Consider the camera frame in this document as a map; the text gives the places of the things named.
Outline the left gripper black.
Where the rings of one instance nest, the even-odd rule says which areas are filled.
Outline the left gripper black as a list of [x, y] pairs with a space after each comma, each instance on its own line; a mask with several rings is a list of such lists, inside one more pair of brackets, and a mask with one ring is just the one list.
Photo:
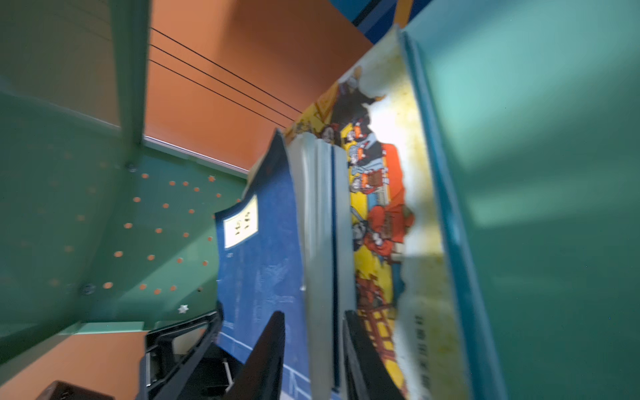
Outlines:
[[[204, 357], [223, 324], [220, 309], [146, 334], [136, 399], [221, 399], [228, 388], [225, 367]], [[113, 400], [114, 396], [54, 381], [37, 400]]]

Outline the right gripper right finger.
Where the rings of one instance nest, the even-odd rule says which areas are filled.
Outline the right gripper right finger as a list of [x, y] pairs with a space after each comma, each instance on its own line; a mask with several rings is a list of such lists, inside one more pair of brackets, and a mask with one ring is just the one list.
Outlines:
[[348, 399], [404, 400], [353, 310], [344, 314], [342, 336]]

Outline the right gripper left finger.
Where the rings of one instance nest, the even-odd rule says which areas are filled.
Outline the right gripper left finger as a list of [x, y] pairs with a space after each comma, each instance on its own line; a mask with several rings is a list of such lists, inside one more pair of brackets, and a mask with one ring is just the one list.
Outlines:
[[285, 316], [276, 311], [259, 337], [225, 399], [280, 399], [285, 350]]

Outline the yellow Chinese history picture book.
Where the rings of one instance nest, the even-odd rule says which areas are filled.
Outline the yellow Chinese history picture book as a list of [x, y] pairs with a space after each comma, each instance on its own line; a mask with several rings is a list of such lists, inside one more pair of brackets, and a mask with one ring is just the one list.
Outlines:
[[338, 148], [355, 305], [406, 399], [472, 396], [416, 91], [393, 28], [285, 130]]

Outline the dark blue book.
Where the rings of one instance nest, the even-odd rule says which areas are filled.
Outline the dark blue book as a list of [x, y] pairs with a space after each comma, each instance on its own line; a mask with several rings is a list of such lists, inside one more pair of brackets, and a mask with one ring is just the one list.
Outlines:
[[311, 133], [288, 145], [302, 245], [311, 395], [347, 396], [342, 319], [356, 308], [346, 152]]
[[273, 313], [284, 315], [281, 395], [310, 399], [303, 255], [283, 135], [273, 135], [242, 199], [215, 215], [220, 346], [246, 363]]

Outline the light blue book underneath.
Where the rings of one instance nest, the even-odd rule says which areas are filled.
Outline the light blue book underneath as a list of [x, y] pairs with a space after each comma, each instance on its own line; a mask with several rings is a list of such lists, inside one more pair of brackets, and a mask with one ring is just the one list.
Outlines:
[[403, 59], [408, 65], [413, 91], [423, 125], [423, 134], [433, 172], [435, 198], [443, 230], [443, 244], [455, 293], [468, 376], [474, 399], [507, 399], [498, 353], [478, 283], [478, 274], [463, 223], [442, 138], [435, 102], [424, 71], [418, 43], [406, 30], [400, 31]]

